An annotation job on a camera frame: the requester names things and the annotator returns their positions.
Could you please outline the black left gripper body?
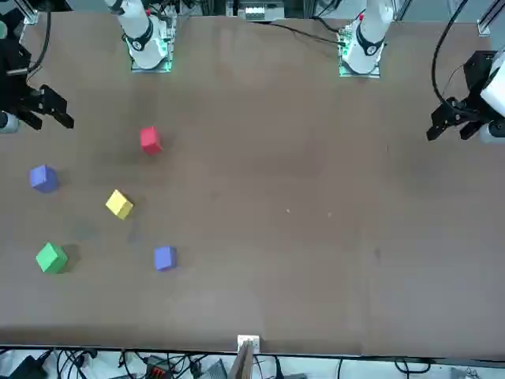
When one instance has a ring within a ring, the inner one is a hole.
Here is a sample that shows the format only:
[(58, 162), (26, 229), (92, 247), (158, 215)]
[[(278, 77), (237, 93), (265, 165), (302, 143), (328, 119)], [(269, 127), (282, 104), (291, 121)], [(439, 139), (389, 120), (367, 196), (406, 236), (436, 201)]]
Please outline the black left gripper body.
[(488, 80), (496, 51), (475, 51), (463, 66), (469, 95), (467, 103), (477, 103)]

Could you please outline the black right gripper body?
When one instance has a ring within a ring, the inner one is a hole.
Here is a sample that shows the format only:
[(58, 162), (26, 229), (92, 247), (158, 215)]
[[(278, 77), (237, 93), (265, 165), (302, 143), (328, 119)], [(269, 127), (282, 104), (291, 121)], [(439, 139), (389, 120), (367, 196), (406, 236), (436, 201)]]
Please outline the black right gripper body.
[(1, 39), (1, 110), (12, 115), (37, 111), (36, 90), (27, 77), (39, 65), (18, 39)]

